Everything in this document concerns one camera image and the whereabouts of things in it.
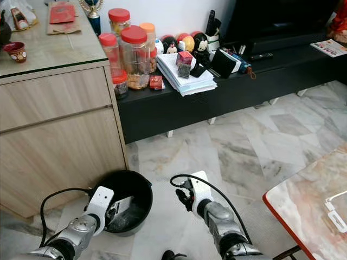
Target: black television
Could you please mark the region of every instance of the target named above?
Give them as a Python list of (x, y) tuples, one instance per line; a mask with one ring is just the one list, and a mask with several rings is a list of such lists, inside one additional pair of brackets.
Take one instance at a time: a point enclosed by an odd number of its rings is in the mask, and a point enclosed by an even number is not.
[(339, 0), (236, 0), (226, 42), (253, 53), (319, 40)]

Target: marble floor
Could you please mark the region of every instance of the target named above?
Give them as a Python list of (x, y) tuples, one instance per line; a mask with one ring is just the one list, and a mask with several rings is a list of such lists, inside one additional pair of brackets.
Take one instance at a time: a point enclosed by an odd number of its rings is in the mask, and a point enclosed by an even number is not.
[[(262, 195), (347, 141), (347, 86), (337, 81), (290, 94), (274, 105), (232, 112), (214, 125), (199, 122), (177, 129), (172, 138), (156, 135), (127, 146), (130, 168), (153, 183), (153, 207), (134, 236), (103, 233), (92, 239), (85, 260), (160, 260), (166, 249), (189, 259), (220, 259), (201, 219), (187, 213), (169, 184), (179, 173), (206, 171), (239, 210), (253, 243), (271, 258), (295, 246), (286, 230), (268, 211)], [(87, 198), (48, 213), (53, 234), (77, 217)], [(1, 212), (0, 257), (35, 249), (40, 219), (27, 224)], [(298, 260), (307, 260), (302, 253)]]

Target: trophy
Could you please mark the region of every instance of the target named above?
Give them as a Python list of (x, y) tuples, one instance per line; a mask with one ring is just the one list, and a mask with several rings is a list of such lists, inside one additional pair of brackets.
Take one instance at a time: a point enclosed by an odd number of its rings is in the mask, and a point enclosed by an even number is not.
[(91, 23), (93, 30), (96, 35), (99, 36), (101, 34), (100, 27), (100, 15), (98, 11), (101, 9), (104, 0), (79, 0), (82, 8), (88, 12), (88, 20)]

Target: teapot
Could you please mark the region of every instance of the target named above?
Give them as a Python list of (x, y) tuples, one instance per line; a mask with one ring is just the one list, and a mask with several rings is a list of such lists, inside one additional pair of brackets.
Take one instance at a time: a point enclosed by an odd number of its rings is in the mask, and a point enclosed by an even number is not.
[(8, 23), (5, 21), (5, 10), (2, 10), (1, 12), (1, 18), (0, 18), (0, 48), (10, 42), (12, 30)]

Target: black plastic bucket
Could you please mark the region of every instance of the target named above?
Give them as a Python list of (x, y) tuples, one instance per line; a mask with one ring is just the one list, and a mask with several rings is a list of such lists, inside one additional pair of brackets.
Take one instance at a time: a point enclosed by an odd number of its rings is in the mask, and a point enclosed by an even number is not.
[(136, 218), (132, 219), (128, 225), (122, 225), (121, 229), (114, 229), (106, 220), (104, 230), (116, 233), (119, 236), (131, 236), (135, 234), (148, 216), (153, 203), (152, 184), (141, 174), (134, 171), (113, 171), (100, 181), (97, 186), (103, 186), (114, 191), (114, 196), (110, 205), (129, 196), (134, 196), (132, 205), (137, 207)]

